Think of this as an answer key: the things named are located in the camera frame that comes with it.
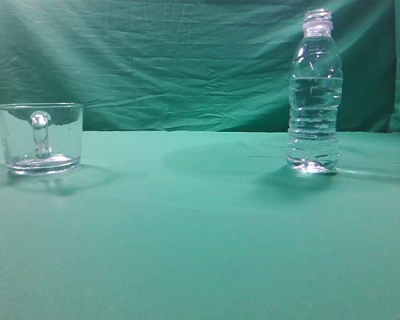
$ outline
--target plastic water bottle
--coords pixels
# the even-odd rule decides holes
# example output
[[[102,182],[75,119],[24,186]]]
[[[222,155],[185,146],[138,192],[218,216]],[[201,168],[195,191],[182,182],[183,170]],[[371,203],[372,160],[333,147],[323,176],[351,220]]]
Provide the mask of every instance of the plastic water bottle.
[[[287,163],[297,171],[330,173],[338,162],[336,118],[342,64],[331,35],[331,19],[332,12],[326,9],[305,14],[304,38],[292,61]]]

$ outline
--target mug handle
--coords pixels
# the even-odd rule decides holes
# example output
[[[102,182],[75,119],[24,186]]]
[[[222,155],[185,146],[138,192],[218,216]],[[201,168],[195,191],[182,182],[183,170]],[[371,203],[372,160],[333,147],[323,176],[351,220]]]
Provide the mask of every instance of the mug handle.
[[[30,118],[33,126],[35,156],[38,159],[48,158],[52,154],[48,130],[51,115],[46,111],[35,111]]]

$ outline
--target green table surface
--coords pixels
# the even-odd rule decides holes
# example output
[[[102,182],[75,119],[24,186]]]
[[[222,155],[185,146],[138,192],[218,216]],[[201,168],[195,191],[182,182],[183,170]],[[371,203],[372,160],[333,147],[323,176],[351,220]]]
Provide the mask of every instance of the green table surface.
[[[340,133],[332,176],[286,136],[84,132],[36,178],[0,146],[0,320],[399,320],[400,133]]]

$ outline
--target clear glass mug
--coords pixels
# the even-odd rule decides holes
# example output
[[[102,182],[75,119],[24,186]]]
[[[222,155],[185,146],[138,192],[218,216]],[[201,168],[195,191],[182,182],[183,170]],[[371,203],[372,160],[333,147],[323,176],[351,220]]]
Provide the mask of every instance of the clear glass mug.
[[[18,175],[60,173],[80,163],[83,108],[78,103],[0,105],[7,167]]]

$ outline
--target mug base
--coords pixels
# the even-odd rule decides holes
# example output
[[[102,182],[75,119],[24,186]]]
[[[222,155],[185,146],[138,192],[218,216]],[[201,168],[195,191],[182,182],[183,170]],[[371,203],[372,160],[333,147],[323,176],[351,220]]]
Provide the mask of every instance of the mug base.
[[[50,175],[62,173],[76,168],[80,163],[80,158],[68,158],[58,155],[46,161],[24,160],[16,163],[7,163],[10,172],[15,175]]]

